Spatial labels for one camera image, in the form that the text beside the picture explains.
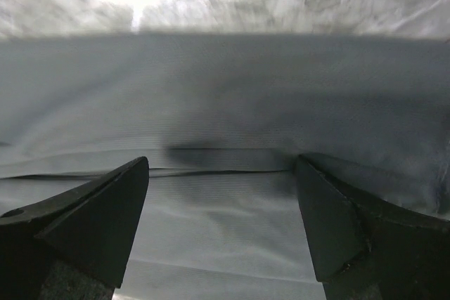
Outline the grey t shirt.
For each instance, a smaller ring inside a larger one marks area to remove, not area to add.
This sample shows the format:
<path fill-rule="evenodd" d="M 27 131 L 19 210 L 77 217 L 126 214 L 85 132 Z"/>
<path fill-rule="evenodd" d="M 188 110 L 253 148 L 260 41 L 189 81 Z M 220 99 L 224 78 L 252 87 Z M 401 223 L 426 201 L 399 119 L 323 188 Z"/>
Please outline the grey t shirt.
<path fill-rule="evenodd" d="M 448 218 L 449 45 L 156 32 L 1 45 L 2 211 L 149 161 L 122 296 L 323 299 L 300 155 Z"/>

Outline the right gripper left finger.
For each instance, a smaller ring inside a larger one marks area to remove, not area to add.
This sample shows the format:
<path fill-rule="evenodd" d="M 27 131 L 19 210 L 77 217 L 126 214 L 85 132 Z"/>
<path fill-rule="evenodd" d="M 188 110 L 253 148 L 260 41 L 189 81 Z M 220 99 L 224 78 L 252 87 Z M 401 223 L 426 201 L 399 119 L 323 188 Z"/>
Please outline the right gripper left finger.
<path fill-rule="evenodd" d="M 146 198 L 138 157 L 88 183 L 1 215 L 2 299 L 111 299 Z"/>

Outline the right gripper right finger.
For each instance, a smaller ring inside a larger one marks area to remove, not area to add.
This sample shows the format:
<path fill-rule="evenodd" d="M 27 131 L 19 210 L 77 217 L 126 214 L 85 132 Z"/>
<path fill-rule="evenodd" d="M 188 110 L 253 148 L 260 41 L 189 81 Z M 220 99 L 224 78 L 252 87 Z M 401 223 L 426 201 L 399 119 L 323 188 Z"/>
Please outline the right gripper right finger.
<path fill-rule="evenodd" d="M 295 165 L 297 198 L 327 299 L 448 299 L 449 222 Z"/>

